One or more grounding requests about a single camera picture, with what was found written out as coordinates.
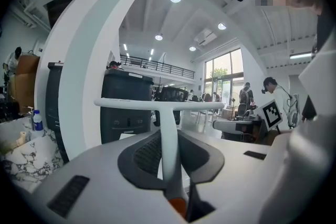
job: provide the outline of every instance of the cardboard box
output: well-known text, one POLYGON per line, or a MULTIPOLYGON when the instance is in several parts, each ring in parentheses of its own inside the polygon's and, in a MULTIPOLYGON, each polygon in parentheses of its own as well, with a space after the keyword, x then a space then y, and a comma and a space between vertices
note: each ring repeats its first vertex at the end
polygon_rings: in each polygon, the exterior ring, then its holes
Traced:
POLYGON ((20 56, 14 76, 9 79, 9 95, 19 103, 20 113, 27 113, 34 106, 36 71, 40 58, 33 55, 20 56))

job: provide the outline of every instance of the tree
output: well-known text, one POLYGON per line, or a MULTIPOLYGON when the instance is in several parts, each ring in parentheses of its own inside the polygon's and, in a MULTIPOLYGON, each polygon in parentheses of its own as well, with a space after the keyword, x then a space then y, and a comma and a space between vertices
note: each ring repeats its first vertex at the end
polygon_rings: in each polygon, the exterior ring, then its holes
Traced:
POLYGON ((227 74, 227 68, 215 68, 214 72, 210 72, 210 78, 220 78, 221 76, 224 76, 227 74))

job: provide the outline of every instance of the water bottle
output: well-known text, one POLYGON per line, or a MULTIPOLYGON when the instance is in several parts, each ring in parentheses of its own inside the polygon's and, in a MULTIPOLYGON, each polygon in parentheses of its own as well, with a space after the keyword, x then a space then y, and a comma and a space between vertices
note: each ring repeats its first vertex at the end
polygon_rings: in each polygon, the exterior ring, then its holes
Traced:
POLYGON ((43 124, 42 124, 42 117, 40 115, 40 111, 39 110, 34 110, 34 117, 33 117, 33 121, 34 121, 34 127, 35 127, 35 131, 34 136, 42 136, 44 135, 44 130, 43 130, 43 124))

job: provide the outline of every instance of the white shirt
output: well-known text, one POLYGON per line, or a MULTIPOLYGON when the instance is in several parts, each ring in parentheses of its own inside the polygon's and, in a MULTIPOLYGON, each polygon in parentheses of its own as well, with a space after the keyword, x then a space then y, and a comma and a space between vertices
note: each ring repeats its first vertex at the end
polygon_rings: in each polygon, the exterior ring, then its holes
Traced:
POLYGON ((194 93, 190 92, 188 95, 188 100, 193 100, 194 93))
POLYGON ((6 59, 6 64, 8 65, 8 75, 11 76, 15 73, 17 64, 19 63, 19 60, 15 59, 15 53, 12 52, 11 54, 8 55, 6 59))
POLYGON ((275 102, 277 103, 277 106, 280 110, 280 113, 282 113, 282 123, 279 124, 280 129, 288 129, 288 120, 287 120, 287 114, 289 113, 289 106, 290 106, 290 98, 288 94, 285 92, 285 90, 277 86, 273 92, 275 102))

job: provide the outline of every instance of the air conditioner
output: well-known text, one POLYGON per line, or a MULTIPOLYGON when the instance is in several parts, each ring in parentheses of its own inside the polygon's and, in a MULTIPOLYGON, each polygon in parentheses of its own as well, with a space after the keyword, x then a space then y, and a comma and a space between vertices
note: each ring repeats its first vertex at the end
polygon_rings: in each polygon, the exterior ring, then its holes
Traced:
POLYGON ((194 38, 194 41, 196 41, 199 46, 205 46, 209 42, 213 41, 216 37, 217 36, 214 34, 214 32, 208 28, 205 28, 194 38))
POLYGON ((13 15, 15 19, 17 19, 23 25, 29 28, 35 28, 36 24, 26 15, 23 11, 21 11, 16 5, 11 4, 8 7, 8 11, 13 15))

